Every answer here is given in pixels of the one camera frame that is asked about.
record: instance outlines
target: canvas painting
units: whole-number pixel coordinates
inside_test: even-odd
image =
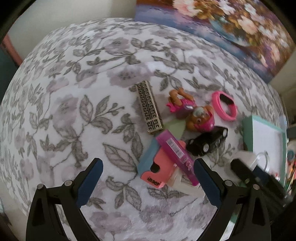
[[[267,83],[295,48],[279,19],[259,0],[137,0],[135,20],[202,37],[243,61]]]

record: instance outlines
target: pink smartwatch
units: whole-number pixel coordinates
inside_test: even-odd
[[[221,101],[228,105],[231,115],[228,115],[221,106]],[[223,91],[215,91],[212,94],[212,104],[216,113],[225,121],[235,121],[237,118],[237,107],[233,98]]]

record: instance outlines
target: white blanket with floral print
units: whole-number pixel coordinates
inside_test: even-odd
[[[242,119],[251,114],[278,125],[276,91],[221,48],[191,34],[115,18],[57,29],[26,57],[0,108],[0,177],[27,215],[38,183],[62,185],[93,158],[104,172],[81,208],[102,240],[196,240],[216,208],[165,186],[154,189],[137,176],[152,137],[134,84],[149,80],[164,122],[168,92],[182,86],[198,105],[223,90],[235,99],[237,121],[229,136],[205,156],[223,179],[237,182],[229,158],[242,149]],[[185,133],[186,140],[193,133]],[[59,208],[64,228],[67,220]]]

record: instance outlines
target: bolt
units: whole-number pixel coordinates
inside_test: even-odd
[[[253,185],[253,188],[254,188],[255,190],[259,190],[259,189],[260,189],[259,185],[257,185],[257,184],[254,184],[254,185]]]
[[[41,190],[43,187],[44,187],[44,185],[43,185],[42,183],[39,183],[39,184],[37,185],[37,189],[38,189],[38,190]]]
[[[232,186],[232,181],[226,180],[225,185],[231,187]]]
[[[68,180],[68,181],[65,181],[65,183],[64,183],[64,185],[66,186],[66,187],[69,187],[69,186],[71,186],[72,185],[72,180]]]

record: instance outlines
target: white barcode label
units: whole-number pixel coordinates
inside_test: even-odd
[[[173,141],[172,138],[168,139],[167,144],[172,148],[172,150],[174,151],[174,153],[178,156],[178,158],[181,158],[182,156],[184,156],[183,151],[181,151],[181,149],[178,147],[178,145]]]

